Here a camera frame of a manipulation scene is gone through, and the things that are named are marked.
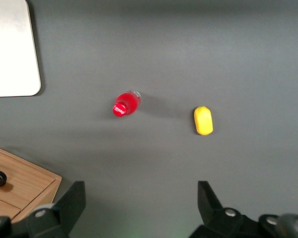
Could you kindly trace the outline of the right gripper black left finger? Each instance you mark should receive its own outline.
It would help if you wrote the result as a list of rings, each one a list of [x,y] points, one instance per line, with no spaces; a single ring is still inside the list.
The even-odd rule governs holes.
[[[68,238],[85,207],[85,182],[76,181],[56,203],[41,206],[28,216],[28,236]]]

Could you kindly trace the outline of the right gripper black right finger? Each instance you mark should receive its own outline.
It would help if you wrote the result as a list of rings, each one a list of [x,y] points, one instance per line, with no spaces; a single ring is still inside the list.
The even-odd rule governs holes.
[[[207,181],[198,182],[198,210],[203,220],[191,238],[257,238],[258,223],[223,207]]]

